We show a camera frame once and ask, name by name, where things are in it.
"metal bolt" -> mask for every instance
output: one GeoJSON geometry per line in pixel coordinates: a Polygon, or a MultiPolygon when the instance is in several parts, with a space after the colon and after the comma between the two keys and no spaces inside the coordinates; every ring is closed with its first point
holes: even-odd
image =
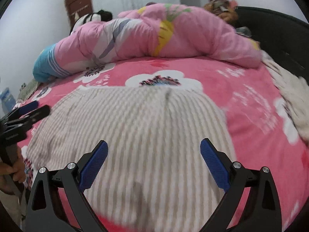
{"type": "Polygon", "coordinates": [[[233,163],[234,168],[241,168],[241,164],[239,162],[234,162],[233,163]]]}
{"type": "Polygon", "coordinates": [[[68,169],[73,169],[75,168],[75,163],[74,162],[71,162],[68,164],[68,169]]]}
{"type": "Polygon", "coordinates": [[[46,168],[45,167],[41,167],[40,169],[39,169],[39,172],[40,173],[44,173],[46,171],[46,168]]]}
{"type": "Polygon", "coordinates": [[[263,167],[264,173],[269,173],[269,168],[268,167],[263,167]]]}

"cream fabric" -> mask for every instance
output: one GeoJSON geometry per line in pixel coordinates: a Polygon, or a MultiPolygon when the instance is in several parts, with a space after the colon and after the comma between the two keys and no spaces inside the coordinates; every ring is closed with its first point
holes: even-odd
{"type": "Polygon", "coordinates": [[[302,77],[297,77],[278,65],[263,51],[263,62],[274,79],[274,84],[285,99],[289,115],[299,133],[309,141],[309,86],[302,77]]]}
{"type": "Polygon", "coordinates": [[[56,170],[103,139],[109,154],[85,191],[96,212],[142,231],[199,231],[222,198],[200,155],[206,137],[236,160],[222,113],[202,92],[77,89],[43,120],[27,156],[56,170]]]}

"pink bed sheet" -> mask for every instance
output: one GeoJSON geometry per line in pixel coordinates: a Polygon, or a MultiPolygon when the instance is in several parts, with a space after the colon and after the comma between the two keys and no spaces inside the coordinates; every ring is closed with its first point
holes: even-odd
{"type": "MultiPolygon", "coordinates": [[[[289,226],[309,196],[309,154],[264,65],[259,69],[244,69],[207,57],[136,58],[56,80],[38,90],[28,101],[38,100],[40,105],[52,107],[81,85],[138,87],[142,84],[203,90],[222,109],[237,160],[250,169],[270,168],[279,193],[283,229],[289,226]]],[[[20,142],[25,150],[38,125],[29,131],[27,140],[20,142]]],[[[26,162],[27,184],[31,185],[33,168],[30,161],[26,159],[26,162]]],[[[241,215],[246,196],[248,191],[234,222],[241,215]]],[[[100,219],[110,231],[125,231],[100,219]]]]}

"brown door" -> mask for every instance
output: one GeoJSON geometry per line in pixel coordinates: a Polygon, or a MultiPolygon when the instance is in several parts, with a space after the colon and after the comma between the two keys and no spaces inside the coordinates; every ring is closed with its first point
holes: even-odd
{"type": "Polygon", "coordinates": [[[91,0],[65,0],[65,7],[68,12],[71,27],[75,24],[75,14],[79,17],[93,13],[91,0]]]}

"dark headboard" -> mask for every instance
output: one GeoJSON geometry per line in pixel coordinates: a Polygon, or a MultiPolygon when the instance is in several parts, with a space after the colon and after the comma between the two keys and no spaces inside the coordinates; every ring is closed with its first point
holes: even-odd
{"type": "Polygon", "coordinates": [[[269,9],[238,7],[237,26],[247,26],[280,66],[309,83],[309,24],[269,9]]]}

